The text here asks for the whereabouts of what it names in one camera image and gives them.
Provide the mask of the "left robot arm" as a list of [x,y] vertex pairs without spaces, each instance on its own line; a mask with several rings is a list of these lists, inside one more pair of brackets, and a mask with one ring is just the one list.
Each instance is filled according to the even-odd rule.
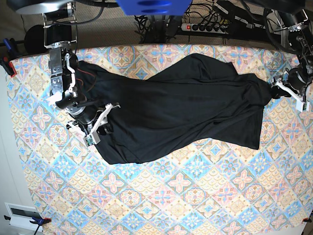
[[[287,84],[300,94],[305,94],[306,89],[313,81],[313,33],[310,31],[310,19],[305,12],[304,0],[250,0],[249,3],[262,7],[262,17],[252,14],[245,1],[241,4],[255,21],[262,21],[265,31],[272,44],[283,52],[294,54],[299,60],[299,66],[289,71]],[[285,47],[277,42],[269,29],[268,15],[277,12],[278,21],[282,32],[287,32],[289,46]]]

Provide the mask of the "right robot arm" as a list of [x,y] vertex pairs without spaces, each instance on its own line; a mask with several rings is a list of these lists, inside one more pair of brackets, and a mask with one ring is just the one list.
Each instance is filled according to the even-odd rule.
[[43,23],[31,27],[25,35],[28,54],[48,52],[50,75],[49,104],[67,111],[74,119],[67,125],[83,136],[95,136],[108,124],[111,105],[85,96],[83,80],[79,79],[76,56],[78,26],[74,0],[8,0],[8,7],[20,15],[41,14]]

